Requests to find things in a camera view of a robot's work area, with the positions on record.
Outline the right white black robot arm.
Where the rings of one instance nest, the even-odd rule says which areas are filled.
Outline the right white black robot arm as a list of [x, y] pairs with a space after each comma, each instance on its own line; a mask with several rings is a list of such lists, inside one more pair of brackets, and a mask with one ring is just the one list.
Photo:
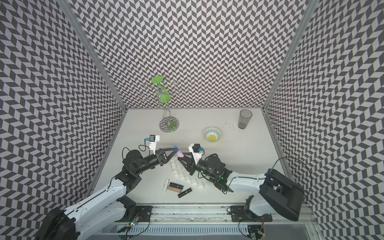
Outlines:
[[253, 217], [277, 213], [287, 220], [299, 220], [305, 191], [297, 183], [271, 168], [265, 174], [244, 175], [230, 171], [217, 154], [195, 161], [194, 153], [184, 153], [178, 161], [193, 175], [200, 174], [223, 194], [247, 192], [244, 211], [249, 220]]

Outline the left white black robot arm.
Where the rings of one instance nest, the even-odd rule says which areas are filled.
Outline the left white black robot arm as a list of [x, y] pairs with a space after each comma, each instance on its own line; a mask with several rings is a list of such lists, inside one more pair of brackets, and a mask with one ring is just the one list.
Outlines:
[[127, 194], [141, 181], [141, 174], [163, 166], [177, 153], [163, 148], [147, 157], [131, 150], [123, 159], [123, 168], [101, 190], [65, 209], [55, 208], [44, 218], [37, 240], [86, 240], [105, 226], [135, 211], [136, 203]]

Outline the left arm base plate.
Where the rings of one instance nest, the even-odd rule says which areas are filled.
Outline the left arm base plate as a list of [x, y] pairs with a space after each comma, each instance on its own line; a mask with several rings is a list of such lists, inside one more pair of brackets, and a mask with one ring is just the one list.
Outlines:
[[118, 222], [132, 222], [135, 218], [139, 218], [140, 222], [150, 222], [153, 207], [150, 205], [137, 205], [135, 201], [128, 196], [117, 199], [117, 202], [123, 204], [124, 215]]

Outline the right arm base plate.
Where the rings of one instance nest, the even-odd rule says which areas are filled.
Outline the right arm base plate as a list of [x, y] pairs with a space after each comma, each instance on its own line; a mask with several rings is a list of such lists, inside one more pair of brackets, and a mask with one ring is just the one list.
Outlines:
[[228, 214], [232, 218], [232, 222], [272, 222], [273, 218], [271, 214], [264, 214], [262, 216], [256, 215], [251, 211], [251, 200], [254, 199], [254, 195], [249, 196], [246, 199], [244, 206], [230, 206], [227, 209]]

